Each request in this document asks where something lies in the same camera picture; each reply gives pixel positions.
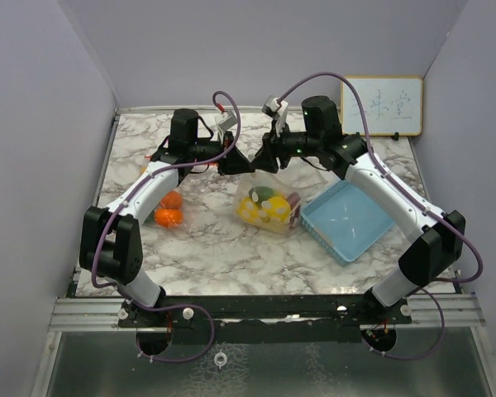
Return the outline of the orange toy pumpkin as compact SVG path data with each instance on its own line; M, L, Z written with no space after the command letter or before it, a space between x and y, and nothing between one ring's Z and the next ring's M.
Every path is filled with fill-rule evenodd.
M160 206L166 209L179 209L183 206L184 199L178 191L170 191L161 200Z

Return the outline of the yellow toy pepper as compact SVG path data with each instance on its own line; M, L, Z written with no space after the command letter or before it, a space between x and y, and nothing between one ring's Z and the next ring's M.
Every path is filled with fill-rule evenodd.
M272 197L262 202L263 219L270 227L285 228L289 225L290 207L285 198Z
M259 208L249 196L245 196L236 210L237 215L244 221L254 225L261 225L264 219L259 214Z

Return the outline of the orange toy pepper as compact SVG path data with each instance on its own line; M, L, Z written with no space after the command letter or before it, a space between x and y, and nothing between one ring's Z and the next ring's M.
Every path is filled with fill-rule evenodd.
M184 215L176 208L157 208L154 212L155 223L161 227L178 227L184 223Z

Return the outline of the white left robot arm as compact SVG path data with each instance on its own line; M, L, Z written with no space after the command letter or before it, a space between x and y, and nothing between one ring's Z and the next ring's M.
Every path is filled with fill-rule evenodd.
M150 157L145 171L131 187L104 208L90 207L83 216L79 265L90 272L95 287L114 286L138 306L144 324L161 324L165 290L144 270L141 225L166 194L178 187L193 168L214 164L221 175L252 172L250 162L237 149L240 114L222 110L216 117L216 136L198 136L203 124L193 109L174 111L169 135Z

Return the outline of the clear zip bag orange zipper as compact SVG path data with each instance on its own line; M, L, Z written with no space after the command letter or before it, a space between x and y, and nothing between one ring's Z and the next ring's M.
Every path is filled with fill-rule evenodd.
M144 225L164 230L189 232L196 225L199 215L207 210L205 190L198 186L204 182L210 165L199 166L189 174L189 182L170 190L146 217Z

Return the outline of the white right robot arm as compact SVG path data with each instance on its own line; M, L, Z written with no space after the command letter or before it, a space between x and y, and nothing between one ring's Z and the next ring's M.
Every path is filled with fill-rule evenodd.
M288 106L268 98L262 107L272 127L251 164L272 174L285 169L294 157L315 157L339 179L360 189L399 226L410 243L398 266L364 295L363 313L382 323L393 306L420 287L428 286L460 258L465 218L457 211L444 213L410 189L381 159L369 151L365 138L341 129L336 104L318 95L302 102L305 129L291 132Z

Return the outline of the green orange toy mango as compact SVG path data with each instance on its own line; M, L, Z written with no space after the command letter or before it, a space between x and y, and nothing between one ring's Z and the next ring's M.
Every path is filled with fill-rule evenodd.
M281 197L282 194L268 186L254 186L249 190L250 198L254 202L265 201L271 199L272 197Z

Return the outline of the purple toy eggplant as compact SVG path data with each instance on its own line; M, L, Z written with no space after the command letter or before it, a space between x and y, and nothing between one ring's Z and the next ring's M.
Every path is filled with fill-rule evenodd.
M301 206L302 198L301 198L300 194L297 192L292 192L286 198L286 200L289 203L291 213L296 211Z

